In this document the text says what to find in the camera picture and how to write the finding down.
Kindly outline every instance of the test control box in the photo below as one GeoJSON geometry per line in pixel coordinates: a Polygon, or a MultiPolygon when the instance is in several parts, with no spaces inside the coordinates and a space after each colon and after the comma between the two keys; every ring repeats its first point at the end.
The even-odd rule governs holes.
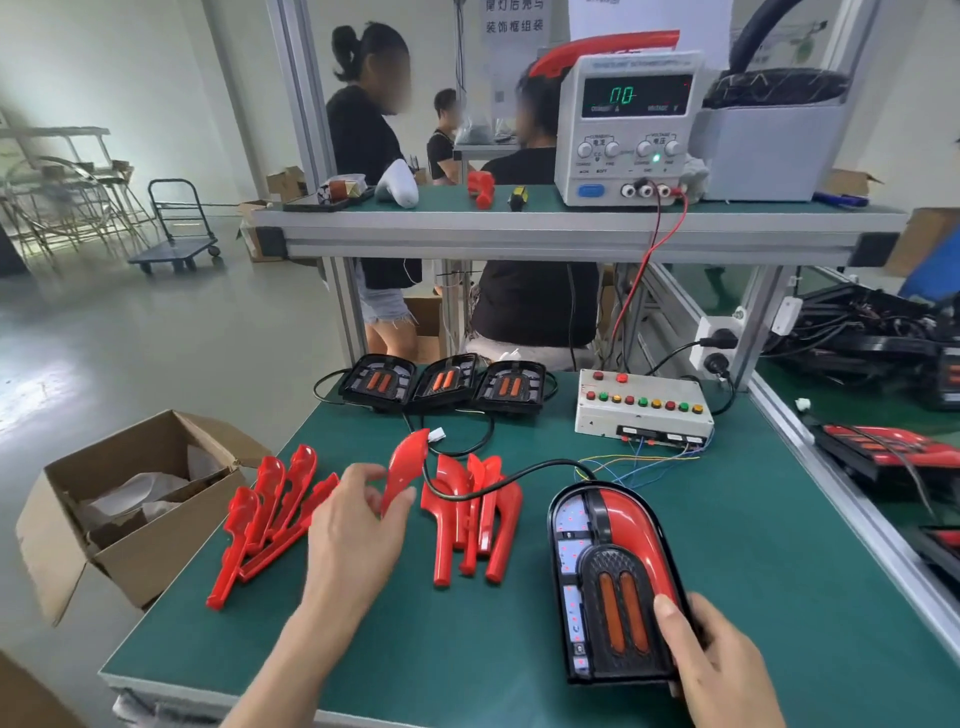
{"type": "Polygon", "coordinates": [[[584,435],[702,447],[713,434],[713,417],[695,381],[583,369],[574,429],[584,435]]]}

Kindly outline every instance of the finger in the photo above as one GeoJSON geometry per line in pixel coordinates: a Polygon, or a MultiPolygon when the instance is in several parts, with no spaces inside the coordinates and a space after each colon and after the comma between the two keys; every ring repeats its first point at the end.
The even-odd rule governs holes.
{"type": "Polygon", "coordinates": [[[714,670],[684,614],[666,595],[654,597],[654,614],[684,685],[690,688],[702,684],[714,670]]]}

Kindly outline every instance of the hand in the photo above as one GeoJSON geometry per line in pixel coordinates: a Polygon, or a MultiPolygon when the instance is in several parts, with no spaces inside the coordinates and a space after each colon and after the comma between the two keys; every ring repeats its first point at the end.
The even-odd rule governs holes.
{"type": "Polygon", "coordinates": [[[383,496],[367,483],[386,474],[379,465],[349,466],[330,497],[314,511],[308,534],[303,605],[328,609],[332,599],[338,612],[355,620],[353,629],[390,578],[417,496],[416,488],[407,488],[379,519],[375,514],[380,512],[383,496]]]}
{"type": "Polygon", "coordinates": [[[704,631],[706,651],[669,597],[657,595],[654,611],[680,671],[694,725],[785,728],[777,694],[756,645],[702,596],[691,594],[689,598],[693,617],[704,631]]]}

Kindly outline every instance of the black t-shirt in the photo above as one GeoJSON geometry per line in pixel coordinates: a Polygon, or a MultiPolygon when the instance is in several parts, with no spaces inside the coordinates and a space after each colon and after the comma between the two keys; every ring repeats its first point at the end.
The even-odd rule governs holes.
{"type": "Polygon", "coordinates": [[[430,163],[430,177],[434,180],[443,180],[446,178],[444,169],[440,162],[453,159],[460,161],[460,153],[453,151],[453,142],[450,137],[439,129],[435,129],[433,135],[426,143],[426,160],[430,163]]]}
{"type": "MultiPolygon", "coordinates": [[[[552,147],[521,149],[487,162],[484,170],[493,174],[497,184],[553,184],[556,159],[557,150],[552,147]]],[[[506,205],[506,200],[498,204],[506,205]]],[[[480,278],[473,329],[488,339],[520,346],[586,346],[596,334],[599,285],[596,263],[491,260],[480,278]],[[576,291],[572,337],[567,266],[576,291]]]]}
{"type": "MultiPolygon", "coordinates": [[[[360,86],[348,85],[333,94],[326,102],[326,117],[339,174],[364,174],[373,186],[387,167],[403,159],[394,130],[360,86]]],[[[422,280],[419,259],[404,266],[402,258],[365,257],[360,264],[370,289],[409,288],[422,280]]]]}

